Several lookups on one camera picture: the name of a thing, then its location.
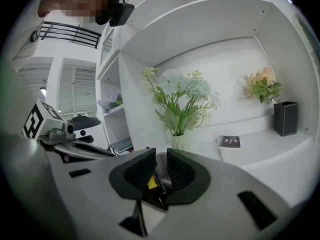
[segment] flower bouquet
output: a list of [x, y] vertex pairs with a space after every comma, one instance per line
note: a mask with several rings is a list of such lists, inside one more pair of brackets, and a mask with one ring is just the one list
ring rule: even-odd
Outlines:
[[109, 101], [98, 100], [97, 104], [103, 109], [103, 112], [109, 113], [109, 110], [112, 110], [123, 104], [122, 95], [120, 92], [115, 93], [109, 97]]
[[298, 103], [281, 102], [280, 92], [283, 89], [281, 84], [276, 81], [276, 74], [268, 67], [256, 74], [243, 76], [246, 81], [246, 97], [255, 96], [261, 103], [274, 104], [273, 129], [281, 136], [297, 133]]
[[[197, 70], [187, 77], [177, 69], [167, 69], [158, 76], [157, 68], [148, 67], [142, 73], [150, 84], [154, 101], [163, 108], [164, 113], [158, 110], [155, 113], [172, 134], [172, 148], [186, 150], [187, 143], [182, 136], [186, 130], [211, 120], [208, 109], [216, 110], [220, 105], [219, 94], [211, 93], [211, 85]], [[180, 107], [183, 100], [186, 105]]]

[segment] black camera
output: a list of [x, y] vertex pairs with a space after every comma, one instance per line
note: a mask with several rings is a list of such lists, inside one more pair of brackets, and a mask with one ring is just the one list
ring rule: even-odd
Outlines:
[[111, 27], [122, 26], [126, 24], [135, 6], [130, 3], [119, 3], [120, 0], [111, 0], [108, 2], [107, 9], [101, 12], [101, 16], [95, 17], [98, 25], [104, 25], [109, 22]]

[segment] glass vase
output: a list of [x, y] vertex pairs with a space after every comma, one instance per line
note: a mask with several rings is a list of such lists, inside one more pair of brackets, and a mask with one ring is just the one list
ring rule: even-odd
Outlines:
[[189, 142], [185, 135], [172, 136], [171, 147], [175, 150], [189, 151]]

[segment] ceiling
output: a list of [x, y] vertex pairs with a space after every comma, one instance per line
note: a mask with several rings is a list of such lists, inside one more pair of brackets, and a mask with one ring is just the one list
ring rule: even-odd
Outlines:
[[[19, 75], [38, 99], [45, 102], [40, 88], [47, 87], [51, 63], [27, 63]], [[92, 66], [64, 64], [60, 88], [61, 114], [96, 110], [96, 69]]]

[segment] black vase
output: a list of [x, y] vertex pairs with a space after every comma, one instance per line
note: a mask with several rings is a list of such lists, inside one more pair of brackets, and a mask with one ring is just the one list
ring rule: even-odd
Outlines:
[[298, 103], [283, 102], [282, 105], [274, 104], [273, 129], [281, 136], [297, 133]]

